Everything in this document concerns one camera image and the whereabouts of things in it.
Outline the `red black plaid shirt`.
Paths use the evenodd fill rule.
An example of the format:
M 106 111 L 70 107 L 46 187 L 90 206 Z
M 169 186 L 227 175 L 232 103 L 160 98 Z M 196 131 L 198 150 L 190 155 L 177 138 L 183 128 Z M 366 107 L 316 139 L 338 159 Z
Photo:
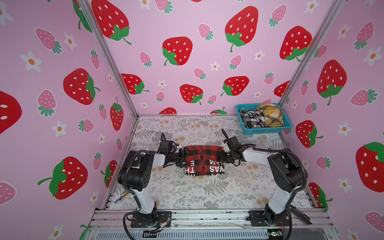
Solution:
M 187 176 L 224 175 L 225 166 L 222 162 L 223 147 L 219 146 L 188 146 L 184 148 Z

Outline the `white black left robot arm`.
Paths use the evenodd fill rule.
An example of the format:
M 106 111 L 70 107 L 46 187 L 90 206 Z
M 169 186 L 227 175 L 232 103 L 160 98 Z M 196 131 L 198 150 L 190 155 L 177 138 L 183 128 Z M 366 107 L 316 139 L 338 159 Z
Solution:
M 125 213 L 123 227 L 130 240 L 127 222 L 131 228 L 150 228 L 147 234 L 154 236 L 171 226 L 172 212 L 158 211 L 157 204 L 150 195 L 147 186 L 152 175 L 152 168 L 169 167 L 173 164 L 184 167 L 187 150 L 161 134 L 160 146 L 157 151 L 130 151 L 118 173 L 118 184 L 134 197 L 137 204 L 135 211 Z

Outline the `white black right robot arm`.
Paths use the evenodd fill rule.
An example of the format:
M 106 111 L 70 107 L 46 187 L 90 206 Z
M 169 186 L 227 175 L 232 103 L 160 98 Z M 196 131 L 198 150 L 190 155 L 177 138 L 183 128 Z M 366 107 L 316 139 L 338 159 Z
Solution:
M 276 188 L 273 196 L 265 206 L 261 217 L 254 217 L 259 222 L 269 226 L 277 225 L 287 215 L 295 214 L 306 224 L 311 225 L 311 219 L 304 212 L 291 205 L 298 192 L 307 185 L 308 173 L 301 160 L 290 150 L 261 149 L 255 144 L 240 144 L 236 137 L 229 138 L 222 130 L 223 142 L 222 160 L 226 163 L 252 162 L 270 167 Z

